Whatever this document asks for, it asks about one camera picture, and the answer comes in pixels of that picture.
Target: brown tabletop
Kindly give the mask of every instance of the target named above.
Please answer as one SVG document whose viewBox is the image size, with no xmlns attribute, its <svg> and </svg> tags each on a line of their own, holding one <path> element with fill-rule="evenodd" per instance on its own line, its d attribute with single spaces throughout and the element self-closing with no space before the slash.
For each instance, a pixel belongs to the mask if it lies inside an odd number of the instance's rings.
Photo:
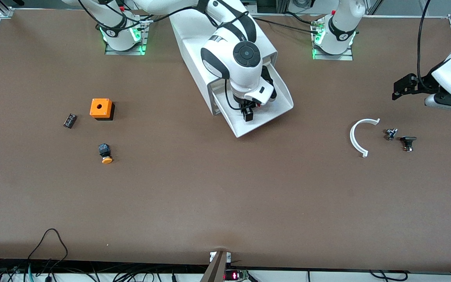
<svg viewBox="0 0 451 282">
<path fill-rule="evenodd" d="M 295 107 L 237 139 L 169 21 L 145 56 L 107 56 L 82 11 L 16 11 L 0 24 L 0 257 L 55 227 L 69 259 L 206 264 L 224 248 L 242 266 L 451 271 L 451 111 L 391 101 L 418 23 L 364 18 L 352 62 L 312 60 L 307 33 L 259 23 Z M 448 21 L 426 20 L 422 73 L 450 51 Z M 92 98 L 115 101 L 114 121 L 89 116 Z M 362 118 L 381 118 L 356 130 L 365 159 L 349 141 Z M 419 138 L 413 152 L 383 138 L 392 127 Z M 35 258 L 62 255 L 50 236 Z"/>
</svg>

